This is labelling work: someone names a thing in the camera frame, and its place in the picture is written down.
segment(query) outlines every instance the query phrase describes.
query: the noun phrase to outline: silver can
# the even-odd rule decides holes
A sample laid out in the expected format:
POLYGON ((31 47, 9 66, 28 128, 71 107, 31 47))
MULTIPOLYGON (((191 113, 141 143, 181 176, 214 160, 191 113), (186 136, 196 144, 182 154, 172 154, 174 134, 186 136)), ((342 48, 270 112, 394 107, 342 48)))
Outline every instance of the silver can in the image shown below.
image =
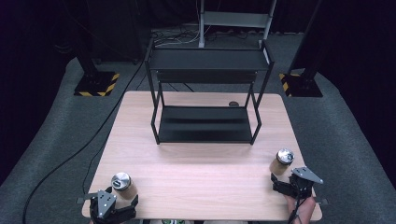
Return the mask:
POLYGON ((117 173, 111 178, 111 186, 116 191, 124 191, 131 186, 131 177, 126 173, 117 173))
POLYGON ((294 160, 294 153, 288 148, 282 148, 277 152, 276 158, 280 163, 290 165, 294 160))

